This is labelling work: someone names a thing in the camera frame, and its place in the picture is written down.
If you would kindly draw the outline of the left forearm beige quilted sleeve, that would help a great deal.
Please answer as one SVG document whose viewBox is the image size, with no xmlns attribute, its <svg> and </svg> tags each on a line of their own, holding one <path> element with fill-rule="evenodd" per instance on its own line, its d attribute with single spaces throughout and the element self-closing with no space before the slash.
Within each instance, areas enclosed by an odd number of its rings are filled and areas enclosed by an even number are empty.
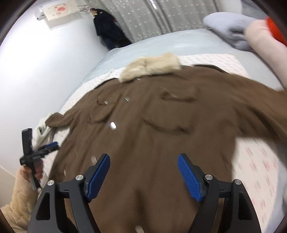
<svg viewBox="0 0 287 233">
<path fill-rule="evenodd" d="M 31 183 L 18 170 L 12 200 L 1 207 L 3 217 L 14 232 L 27 232 L 37 197 L 38 192 L 33 190 Z"/>
</svg>

